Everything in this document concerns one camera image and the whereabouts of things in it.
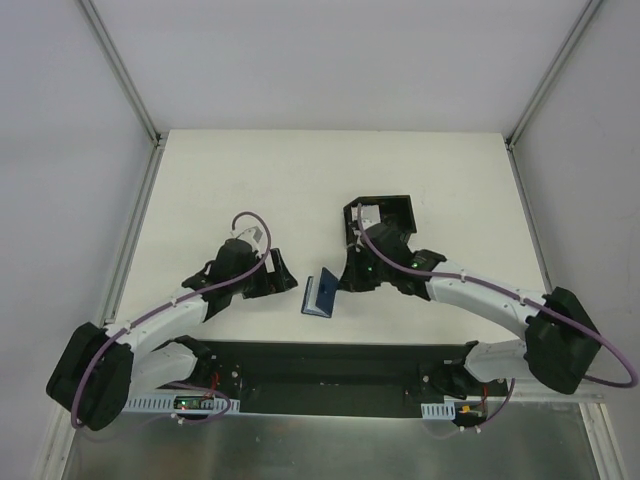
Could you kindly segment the blue leather card holder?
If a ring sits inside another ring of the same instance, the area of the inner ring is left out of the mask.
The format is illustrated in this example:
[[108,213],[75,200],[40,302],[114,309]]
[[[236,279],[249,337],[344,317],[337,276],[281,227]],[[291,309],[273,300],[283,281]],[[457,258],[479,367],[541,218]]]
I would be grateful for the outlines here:
[[331,318],[338,291],[339,279],[326,267],[315,276],[309,276],[301,306],[303,315]]

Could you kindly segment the black plastic card tray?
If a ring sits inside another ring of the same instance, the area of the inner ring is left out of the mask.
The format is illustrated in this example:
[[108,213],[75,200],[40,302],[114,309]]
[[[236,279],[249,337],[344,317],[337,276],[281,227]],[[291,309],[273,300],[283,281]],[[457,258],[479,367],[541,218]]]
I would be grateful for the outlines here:
[[358,206],[378,205],[381,215],[380,223],[396,231],[405,244],[417,232],[409,195],[361,196],[351,202],[359,202]]

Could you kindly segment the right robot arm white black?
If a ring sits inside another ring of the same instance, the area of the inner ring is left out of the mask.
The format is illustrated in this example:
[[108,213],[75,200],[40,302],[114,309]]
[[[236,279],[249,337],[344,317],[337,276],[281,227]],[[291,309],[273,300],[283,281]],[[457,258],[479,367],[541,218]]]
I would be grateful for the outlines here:
[[469,273],[441,253],[413,250],[409,196],[358,197],[343,209],[347,259],[339,287],[369,292],[383,284],[400,293],[461,308],[513,334],[511,341],[469,342],[446,378],[473,394],[500,377],[534,378],[573,394],[599,352],[598,333],[577,296],[556,287],[544,294]]

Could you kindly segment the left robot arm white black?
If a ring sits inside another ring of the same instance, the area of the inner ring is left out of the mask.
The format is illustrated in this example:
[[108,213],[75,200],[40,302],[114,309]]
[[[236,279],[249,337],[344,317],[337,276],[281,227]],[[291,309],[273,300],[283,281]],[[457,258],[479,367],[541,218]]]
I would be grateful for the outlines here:
[[260,254],[239,238],[227,240],[180,285],[176,297],[141,319],[107,327],[84,323],[71,335],[45,391],[79,426],[99,431],[128,400],[173,382],[217,386],[212,351],[191,331],[228,308],[234,296],[255,299],[297,287],[277,248]]

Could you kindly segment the white cards stack in tray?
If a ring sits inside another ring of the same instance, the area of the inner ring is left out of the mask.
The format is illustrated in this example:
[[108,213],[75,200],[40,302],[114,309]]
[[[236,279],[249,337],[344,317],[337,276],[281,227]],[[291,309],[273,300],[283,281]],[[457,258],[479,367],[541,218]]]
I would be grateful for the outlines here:
[[365,229],[381,222],[378,205],[360,205],[356,209],[357,218]]

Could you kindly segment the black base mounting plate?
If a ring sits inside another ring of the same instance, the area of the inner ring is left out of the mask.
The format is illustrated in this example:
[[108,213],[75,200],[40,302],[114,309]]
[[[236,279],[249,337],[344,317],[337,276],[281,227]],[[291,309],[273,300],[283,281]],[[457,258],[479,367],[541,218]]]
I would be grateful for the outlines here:
[[180,381],[211,387],[243,413],[418,418],[447,397],[502,397],[505,384],[463,370],[465,345],[207,341],[210,356]]

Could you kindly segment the left aluminium frame post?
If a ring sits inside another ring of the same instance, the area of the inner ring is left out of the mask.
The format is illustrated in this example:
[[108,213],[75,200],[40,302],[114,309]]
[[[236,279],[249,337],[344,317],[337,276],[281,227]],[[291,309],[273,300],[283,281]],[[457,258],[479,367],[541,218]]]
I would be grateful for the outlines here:
[[118,48],[108,31],[107,25],[94,1],[78,0],[75,4],[85,19],[94,39],[101,50],[107,65],[109,66],[116,82],[118,83],[125,99],[132,108],[139,124],[146,136],[154,146],[163,141],[163,133],[157,128],[145,102],[131,77]]

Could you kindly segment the aluminium frame post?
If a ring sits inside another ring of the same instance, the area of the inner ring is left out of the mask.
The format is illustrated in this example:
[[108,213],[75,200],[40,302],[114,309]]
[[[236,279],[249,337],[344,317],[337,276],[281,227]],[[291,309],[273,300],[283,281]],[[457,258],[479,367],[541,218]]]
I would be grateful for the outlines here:
[[605,0],[588,0],[562,40],[551,62],[546,67],[532,95],[516,120],[513,128],[505,137],[508,151],[512,151],[524,135],[537,111],[542,107],[553,86],[559,80],[572,55],[584,39],[596,17],[607,4]]
[[157,128],[145,102],[131,77],[118,48],[108,31],[107,25],[94,1],[78,0],[75,4],[85,19],[94,39],[101,50],[107,65],[109,66],[116,82],[118,83],[125,99],[132,108],[139,124],[146,136],[154,146],[163,141],[163,133]]

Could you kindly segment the right aluminium frame post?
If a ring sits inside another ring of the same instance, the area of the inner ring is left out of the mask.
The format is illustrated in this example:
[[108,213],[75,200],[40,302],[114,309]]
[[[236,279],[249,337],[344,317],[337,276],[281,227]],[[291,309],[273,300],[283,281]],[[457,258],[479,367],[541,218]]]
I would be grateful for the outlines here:
[[532,95],[516,120],[513,128],[505,137],[508,151],[512,151],[524,135],[537,111],[542,107],[553,86],[559,80],[572,55],[584,39],[596,17],[607,4],[605,0],[588,0],[562,40],[551,62],[546,67]]

